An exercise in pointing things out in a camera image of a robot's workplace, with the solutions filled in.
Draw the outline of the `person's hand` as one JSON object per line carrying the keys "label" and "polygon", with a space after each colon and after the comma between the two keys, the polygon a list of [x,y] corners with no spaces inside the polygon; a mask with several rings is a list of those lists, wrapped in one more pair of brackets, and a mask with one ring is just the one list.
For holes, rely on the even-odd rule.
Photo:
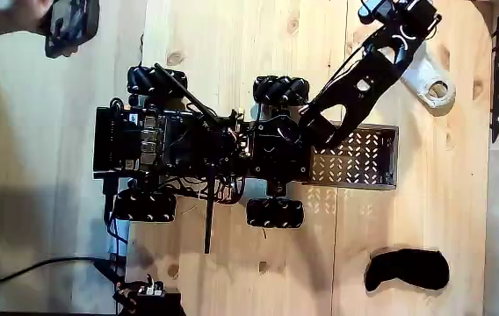
{"label": "person's hand", "polygon": [[54,0],[9,0],[6,15],[12,31],[45,34]]}

